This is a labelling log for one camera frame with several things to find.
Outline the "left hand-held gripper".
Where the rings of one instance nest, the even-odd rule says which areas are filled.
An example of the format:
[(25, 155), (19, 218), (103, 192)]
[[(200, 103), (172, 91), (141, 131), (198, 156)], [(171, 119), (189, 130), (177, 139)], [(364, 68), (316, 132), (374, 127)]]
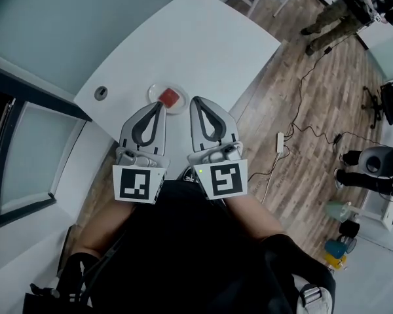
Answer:
[[(148, 139), (143, 134), (148, 127)], [(166, 144), (166, 107), (154, 102), (138, 110), (123, 125), (113, 165), (114, 197), (117, 201), (154, 204), (160, 194), (170, 160)], [(152, 149), (153, 154), (129, 149)]]

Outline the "grey rounded case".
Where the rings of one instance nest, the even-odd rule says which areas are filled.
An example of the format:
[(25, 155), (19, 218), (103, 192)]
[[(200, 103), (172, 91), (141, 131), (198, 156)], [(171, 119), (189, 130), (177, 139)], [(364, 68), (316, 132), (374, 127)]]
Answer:
[(372, 177), (393, 177), (393, 148), (379, 146), (363, 150), (358, 166)]

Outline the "white side table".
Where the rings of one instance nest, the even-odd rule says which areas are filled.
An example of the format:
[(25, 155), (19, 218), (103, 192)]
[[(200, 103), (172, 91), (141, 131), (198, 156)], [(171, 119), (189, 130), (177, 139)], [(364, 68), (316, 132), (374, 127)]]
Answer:
[(369, 191), (360, 218), (376, 223), (389, 232), (393, 229), (393, 196)]

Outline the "person's right forearm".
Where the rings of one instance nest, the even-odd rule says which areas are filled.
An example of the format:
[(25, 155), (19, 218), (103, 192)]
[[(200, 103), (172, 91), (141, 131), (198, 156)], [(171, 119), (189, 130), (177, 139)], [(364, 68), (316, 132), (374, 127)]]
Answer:
[(234, 196), (224, 202), (252, 238), (261, 241), (285, 233), (280, 222), (254, 196)]

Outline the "white round plate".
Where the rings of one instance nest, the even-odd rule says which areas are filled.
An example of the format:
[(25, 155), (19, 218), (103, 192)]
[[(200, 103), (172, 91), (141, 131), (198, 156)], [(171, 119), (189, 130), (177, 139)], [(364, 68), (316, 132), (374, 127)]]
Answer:
[(161, 93), (167, 88), (173, 89), (180, 96), (180, 99), (173, 107), (169, 109), (166, 108), (167, 114), (178, 115), (184, 113), (190, 104), (190, 99), (187, 92), (185, 92), (185, 90), (181, 86), (178, 86), (177, 84), (172, 84), (167, 82), (160, 82), (160, 83), (153, 84), (152, 86), (149, 87), (147, 91), (149, 102), (153, 103), (159, 101), (158, 100), (159, 95), (161, 95)]

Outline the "black framed glass window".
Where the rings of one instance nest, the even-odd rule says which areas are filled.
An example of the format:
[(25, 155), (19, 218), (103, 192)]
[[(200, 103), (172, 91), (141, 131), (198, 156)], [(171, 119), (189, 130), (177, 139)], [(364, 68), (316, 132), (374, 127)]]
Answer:
[(0, 68), (0, 227), (55, 203), (88, 121), (78, 106)]

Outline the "person's left forearm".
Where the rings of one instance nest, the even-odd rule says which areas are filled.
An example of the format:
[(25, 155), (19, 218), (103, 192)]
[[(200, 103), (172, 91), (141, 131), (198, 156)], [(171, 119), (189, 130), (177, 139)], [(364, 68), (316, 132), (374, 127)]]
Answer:
[(86, 224), (72, 254), (86, 253), (101, 258), (114, 243), (135, 205), (127, 201), (107, 202)]

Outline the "person's black clothing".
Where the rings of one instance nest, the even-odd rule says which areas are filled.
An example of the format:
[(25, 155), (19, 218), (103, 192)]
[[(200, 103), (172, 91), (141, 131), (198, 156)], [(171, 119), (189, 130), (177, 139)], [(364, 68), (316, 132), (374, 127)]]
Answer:
[(57, 289), (101, 314), (333, 314), (335, 280), (287, 234), (252, 238), (192, 179), (166, 181), (101, 257), (71, 254)]

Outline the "pale green bin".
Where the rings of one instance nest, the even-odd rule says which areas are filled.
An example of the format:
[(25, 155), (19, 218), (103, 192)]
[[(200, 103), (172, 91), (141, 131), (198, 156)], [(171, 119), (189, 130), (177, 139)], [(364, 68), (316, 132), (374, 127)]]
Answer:
[(350, 205), (348, 203), (343, 203), (340, 201), (328, 201), (325, 206), (325, 210), (329, 217), (339, 222), (345, 222), (351, 216), (349, 207)]

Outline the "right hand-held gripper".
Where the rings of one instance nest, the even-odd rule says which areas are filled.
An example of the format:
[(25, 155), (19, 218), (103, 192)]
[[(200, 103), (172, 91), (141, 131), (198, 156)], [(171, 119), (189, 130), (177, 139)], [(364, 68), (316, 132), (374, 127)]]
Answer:
[(190, 119), (195, 153), (187, 159), (206, 198), (218, 200), (247, 194), (248, 161), (242, 157), (243, 144), (238, 141), (234, 118), (217, 103), (194, 97)]

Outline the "red-brown sausage piece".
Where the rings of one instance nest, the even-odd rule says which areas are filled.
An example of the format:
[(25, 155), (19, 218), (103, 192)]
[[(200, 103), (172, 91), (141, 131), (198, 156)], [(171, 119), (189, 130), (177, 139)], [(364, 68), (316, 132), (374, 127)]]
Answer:
[(179, 99), (179, 94), (171, 88), (165, 89), (158, 98), (158, 100), (162, 102), (167, 109), (173, 107)]

